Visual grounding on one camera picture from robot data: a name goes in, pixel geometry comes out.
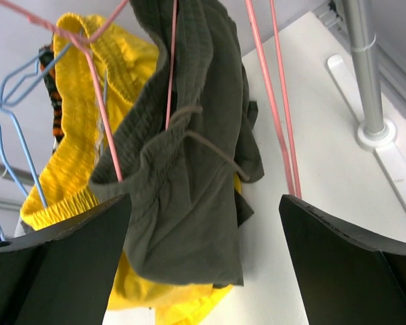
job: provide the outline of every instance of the white ceiling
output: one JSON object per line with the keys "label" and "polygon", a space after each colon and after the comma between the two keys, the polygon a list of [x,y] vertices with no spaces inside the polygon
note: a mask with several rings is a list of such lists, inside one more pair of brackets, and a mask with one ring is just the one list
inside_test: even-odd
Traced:
{"label": "white ceiling", "polygon": [[[109,16],[113,9],[112,3],[115,2],[119,3],[119,0],[20,0],[18,4],[51,22],[55,22],[66,12]],[[238,25],[243,53],[248,53],[254,48],[254,40],[244,1],[222,0],[221,2],[225,4],[231,17]],[[324,2],[325,0],[275,0],[279,25],[283,27],[289,24],[306,11],[315,9]],[[273,34],[269,8],[268,0],[254,0],[254,9],[263,41]],[[131,6],[125,8],[116,22],[130,33],[147,39],[133,15]],[[26,18],[0,6],[0,83],[7,73],[35,56],[38,48],[50,40],[51,33],[49,31],[31,25]],[[21,105],[14,108],[14,112],[23,129],[37,171],[40,173],[49,159],[53,143],[51,135],[52,108],[43,83],[39,84]],[[3,127],[3,143],[9,162],[15,167],[28,170],[23,151],[10,120],[0,113],[0,122]],[[16,185],[4,180],[0,180],[0,197],[11,198],[20,202],[24,200]]]}

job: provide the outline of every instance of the clothing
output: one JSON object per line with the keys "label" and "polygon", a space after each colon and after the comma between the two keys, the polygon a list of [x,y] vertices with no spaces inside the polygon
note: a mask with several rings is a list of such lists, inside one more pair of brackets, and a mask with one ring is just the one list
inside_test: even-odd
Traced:
{"label": "clothing", "polygon": [[[75,14],[63,15],[58,21],[67,30],[78,33],[83,29],[88,35],[103,23],[100,16]],[[67,43],[66,39],[54,35],[54,55]],[[97,72],[102,76],[101,83],[108,70],[106,109],[111,129],[115,131],[154,72],[158,50],[115,25],[90,48]],[[33,188],[21,209],[22,219],[35,230],[98,204],[87,184],[99,159],[98,150],[104,137],[99,127],[102,120],[86,58],[77,48],[70,47],[56,63],[55,81],[62,97],[62,129],[66,136],[39,178],[48,208],[43,208]]]}
{"label": "clothing", "polygon": [[[159,48],[157,71],[114,134],[123,182],[116,180],[107,149],[89,186],[101,202],[130,194],[133,213],[124,251],[141,277],[170,284],[243,285],[231,164],[189,136],[201,135],[234,158],[247,181],[263,176],[235,24],[217,0],[180,1],[175,122],[163,131],[173,4],[130,3]],[[202,112],[193,113],[198,106]]]}
{"label": "clothing", "polygon": [[[41,71],[54,60],[53,44],[49,44],[40,48],[39,53],[39,66]],[[51,105],[53,106],[53,136],[54,136],[54,147],[53,153],[57,150],[58,145],[64,137],[64,132],[62,129],[62,97],[57,90],[55,85],[55,68],[49,70],[49,72],[43,77],[45,86],[48,91],[49,99],[51,100]]]}
{"label": "clothing", "polygon": [[[104,19],[99,16],[66,14],[59,19],[58,26],[73,32],[83,29],[90,35],[103,23]],[[66,44],[66,40],[55,36],[54,54]],[[106,108],[110,126],[115,131],[155,71],[158,50],[115,25],[92,44],[91,49],[98,74],[104,76],[108,69]],[[30,191],[22,207],[23,220],[36,230],[98,205],[87,183],[97,160],[100,116],[84,55],[71,47],[56,64],[55,72],[57,90],[62,94],[62,126],[66,137],[40,176],[49,207],[42,207],[35,189]],[[194,319],[197,315],[204,317],[223,293],[227,293],[227,288],[214,289],[212,284],[173,286],[143,279],[122,254],[108,309],[155,307],[157,315],[161,315],[158,323],[170,325],[174,323],[163,321],[187,321],[191,312],[196,314]]]}

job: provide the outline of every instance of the pink wire hanger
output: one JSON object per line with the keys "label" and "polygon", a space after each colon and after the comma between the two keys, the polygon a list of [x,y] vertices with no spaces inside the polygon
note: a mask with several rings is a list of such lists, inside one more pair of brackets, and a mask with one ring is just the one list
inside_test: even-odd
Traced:
{"label": "pink wire hanger", "polygon": [[292,155],[293,174],[294,174],[294,178],[295,178],[295,184],[292,179],[292,165],[290,164],[289,150],[286,145],[286,140],[284,139],[283,129],[281,126],[281,121],[279,119],[277,102],[275,101],[275,95],[273,93],[271,77],[269,76],[265,52],[263,51],[263,45],[262,45],[262,41],[261,41],[261,37],[260,37],[260,32],[258,31],[256,16],[254,14],[254,8],[252,6],[252,0],[245,0],[245,4],[246,4],[247,12],[248,12],[248,17],[249,17],[250,23],[251,23],[251,30],[252,30],[252,34],[254,37],[254,42],[256,43],[258,60],[261,65],[261,69],[262,69],[262,73],[263,73],[263,80],[265,81],[265,87],[266,87],[267,95],[269,98],[269,103],[271,106],[275,130],[277,132],[278,141],[281,146],[281,153],[283,156],[284,171],[286,174],[288,191],[289,191],[289,194],[296,195],[298,198],[301,198],[298,163],[297,163],[297,159],[296,159],[296,150],[295,150],[295,145],[294,145],[292,119],[290,118],[290,108],[289,108],[289,103],[288,103],[286,80],[284,78],[284,67],[283,67],[283,62],[282,62],[282,58],[281,58],[281,47],[279,45],[278,28],[277,28],[277,22],[276,22],[276,17],[275,17],[275,5],[274,5],[273,0],[269,0],[269,1],[271,3],[271,14],[272,14],[272,22],[273,22],[274,35],[275,35],[275,46],[277,48],[277,59],[278,59],[278,66],[279,66],[279,77],[280,77],[280,81],[281,81],[281,90],[283,93],[284,112],[286,114],[286,123],[287,123],[287,128],[288,128],[290,151],[291,151],[291,155]]}
{"label": "pink wire hanger", "polygon": [[167,110],[165,119],[166,130],[168,128],[168,124],[170,123],[170,113],[171,113],[171,95],[173,90],[173,72],[175,65],[175,48],[176,48],[176,20],[177,20],[177,0],[173,0],[173,21],[171,24],[170,76],[168,78]]}
{"label": "pink wire hanger", "polygon": [[104,123],[105,132],[106,132],[107,140],[108,140],[108,145],[110,147],[111,156],[112,156],[112,160],[113,160],[113,164],[114,164],[114,169],[116,170],[116,175],[117,175],[118,181],[122,181],[123,177],[122,177],[122,171],[120,170],[120,166],[119,166],[119,159],[117,157],[116,146],[114,145],[114,141],[113,141],[113,134],[111,132],[110,124],[108,122],[108,115],[106,112],[106,107],[105,107],[104,101],[102,100],[103,96],[102,96],[101,87],[99,85],[99,81],[97,79],[96,67],[95,67],[95,64],[93,63],[89,50],[84,45],[93,43],[98,38],[100,38],[101,35],[105,32],[105,30],[114,21],[114,19],[116,19],[116,17],[119,15],[119,13],[123,10],[123,8],[125,7],[125,5],[127,3],[128,3],[128,0],[122,0],[120,5],[114,10],[113,14],[106,20],[104,25],[102,25],[89,38],[86,38],[81,35],[74,34],[73,32],[70,32],[68,30],[59,28],[55,24],[52,24],[52,23],[38,17],[37,15],[29,12],[28,10],[25,10],[24,8],[14,4],[12,2],[9,2],[7,0],[0,0],[0,5],[2,5],[3,7],[14,10],[17,13],[19,13],[23,16],[26,16],[31,23],[42,26],[43,28],[50,30],[51,32],[53,32],[55,34],[70,40],[77,49],[79,49],[80,51],[82,51],[84,53],[84,55],[87,59],[87,63],[89,64],[89,69],[90,69],[90,73],[91,73],[92,80],[93,80],[93,86],[95,88],[96,99],[99,104],[99,110],[101,112],[102,121]]}

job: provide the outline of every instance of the wire hanger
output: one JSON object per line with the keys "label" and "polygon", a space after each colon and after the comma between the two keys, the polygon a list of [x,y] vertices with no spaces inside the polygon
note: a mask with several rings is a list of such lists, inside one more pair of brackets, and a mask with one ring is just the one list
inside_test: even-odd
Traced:
{"label": "wire hanger", "polygon": [[[271,106],[273,122],[275,125],[275,130],[277,132],[278,141],[281,146],[281,153],[283,156],[284,171],[286,173],[288,191],[289,191],[289,194],[296,195],[298,198],[301,198],[298,163],[296,160],[296,150],[295,150],[294,137],[293,137],[293,126],[292,126],[292,120],[290,118],[290,107],[289,107],[289,103],[288,103],[286,80],[284,78],[284,67],[283,67],[283,61],[281,58],[281,48],[279,45],[277,19],[275,16],[275,4],[274,4],[273,0],[269,0],[269,2],[271,3],[271,15],[272,15],[273,31],[274,31],[274,36],[275,36],[275,46],[277,48],[277,61],[278,61],[278,66],[279,66],[279,77],[280,77],[280,81],[281,81],[281,90],[283,92],[284,112],[286,115],[286,123],[287,123],[287,128],[288,128],[288,137],[289,137],[290,151],[291,151],[290,154],[292,155],[292,165],[293,166],[290,164],[289,149],[286,145],[286,140],[284,139],[281,121],[279,119],[277,102],[275,101],[275,95],[273,92],[271,77],[269,76],[269,70],[268,70],[268,66],[267,66],[267,62],[266,62],[265,52],[263,50],[260,32],[258,31],[258,26],[257,26],[256,16],[254,13],[254,8],[252,5],[252,0],[245,0],[248,17],[249,17],[250,23],[251,23],[252,35],[254,37],[254,42],[256,43],[258,60],[261,65],[261,69],[262,69],[262,73],[263,73],[263,80],[265,81],[265,87],[266,87],[267,95],[269,98],[269,104]],[[292,179],[292,168],[293,168],[295,182]]]}
{"label": "wire hanger", "polygon": [[98,38],[100,38],[102,33],[111,25],[111,23],[114,21],[114,19],[116,19],[116,17],[123,10],[123,8],[125,7],[125,5],[127,3],[128,3],[128,0],[122,0],[120,5],[114,10],[113,14],[106,20],[104,25],[101,26],[96,32],[94,32],[89,38],[86,38],[82,35],[78,35],[73,32],[69,32],[62,28],[59,28],[55,24],[52,24],[52,23],[40,18],[39,16],[34,15],[33,13],[29,12],[28,10],[25,10],[24,8],[18,6],[14,3],[11,3],[7,0],[0,0],[0,5],[7,7],[9,9],[12,9],[17,13],[22,14],[23,16],[26,16],[28,18],[29,22],[31,22],[32,24],[37,24],[39,26],[42,26],[43,28],[50,30],[51,32],[53,32],[55,34],[70,40],[77,49],[79,49],[80,51],[82,51],[84,53],[84,55],[87,59],[87,63],[89,65],[89,69],[90,69],[90,73],[91,73],[92,81],[93,81],[93,86],[95,88],[97,103],[99,105],[99,110],[101,112],[102,121],[103,121],[105,132],[107,135],[108,145],[110,147],[110,151],[111,151],[111,155],[112,155],[114,169],[116,170],[117,179],[119,181],[122,181],[123,177],[122,177],[122,171],[120,170],[120,166],[119,166],[116,146],[114,145],[114,140],[113,140],[113,135],[111,132],[110,124],[108,123],[108,116],[107,116],[106,107],[105,107],[104,101],[103,101],[101,87],[99,86],[99,81],[97,78],[96,67],[91,58],[91,54],[90,54],[89,50],[85,47],[85,45],[93,43]]}
{"label": "wire hanger", "polygon": [[[33,88],[35,88],[35,86],[40,82],[40,80],[42,80],[43,77],[52,69],[54,64],[58,60],[60,60],[60,58],[69,49],[69,47],[70,46],[66,46],[59,53],[59,55],[55,58],[55,60],[53,60],[47,67],[45,67],[45,70],[40,75],[38,75],[39,74],[39,56],[41,56],[43,54],[43,52],[38,53],[35,57],[29,59],[29,61],[27,61],[21,67],[15,69],[11,73],[9,73],[3,79],[3,81],[2,81],[2,83],[0,85],[0,111],[4,112],[6,115],[8,115],[11,118],[12,123],[14,124],[14,127],[16,128],[18,137],[20,139],[20,143],[22,144],[22,147],[23,147],[23,150],[24,150],[24,155],[26,156],[28,165],[30,167],[30,172],[32,174],[33,181],[37,185],[37,190],[38,190],[38,193],[39,193],[39,197],[41,198],[41,202],[42,202],[42,204],[43,204],[43,206],[45,208],[47,207],[47,201],[46,201],[45,195],[43,193],[42,187],[41,187],[41,185],[39,183],[37,172],[36,172],[35,166],[33,164],[30,152],[28,150],[26,140],[24,138],[24,134],[23,134],[23,132],[22,132],[22,130],[20,128],[20,125],[18,123],[18,120],[17,120],[16,116],[10,110],[4,109],[3,106],[14,107],[14,106],[18,105],[33,90]],[[28,73],[28,74],[23,75],[20,78],[20,80],[16,83],[16,85],[5,96],[4,93],[5,93],[5,88],[6,88],[7,82],[12,77],[16,76],[18,73],[20,73],[23,70],[27,69],[33,63],[35,63],[35,71],[32,72],[32,73]],[[15,94],[15,92],[22,86],[24,81],[26,79],[29,79],[29,78],[32,78],[32,77],[35,77],[35,76],[38,76],[38,77],[27,87],[27,89],[25,89],[18,98],[16,98],[14,101],[10,102],[11,96],[13,94]],[[22,182],[18,179],[18,176],[15,174],[14,170],[12,169],[11,165],[9,164],[9,161],[7,160],[5,150],[4,150],[4,147],[3,147],[3,134],[2,134],[2,131],[1,131],[1,123],[0,123],[0,157],[1,157],[1,160],[2,160],[2,162],[4,164],[4,166],[5,166],[5,173],[9,173],[11,175],[11,178],[15,181],[15,183],[17,184],[17,186],[19,187],[19,189],[21,190],[23,195],[25,195],[25,197],[27,197],[28,193],[27,193],[26,188],[23,186]],[[4,233],[3,233],[3,228],[1,227],[1,224],[0,224],[0,239],[4,240]]]}
{"label": "wire hanger", "polygon": [[171,114],[171,96],[173,92],[173,72],[175,65],[176,48],[176,22],[177,22],[177,0],[173,0],[173,21],[171,23],[171,53],[170,53],[170,74],[168,77],[167,109],[165,118],[165,129],[168,129]]}
{"label": "wire hanger", "polygon": [[[107,82],[108,82],[108,70],[106,70],[106,73],[104,74],[104,92],[102,94],[102,100],[104,103],[107,103],[107,92],[108,92],[108,87],[107,87]],[[104,122],[101,122],[101,134],[104,136]],[[104,145],[103,145],[103,140],[101,141],[101,145],[99,146],[99,155],[102,155],[104,153]]]}

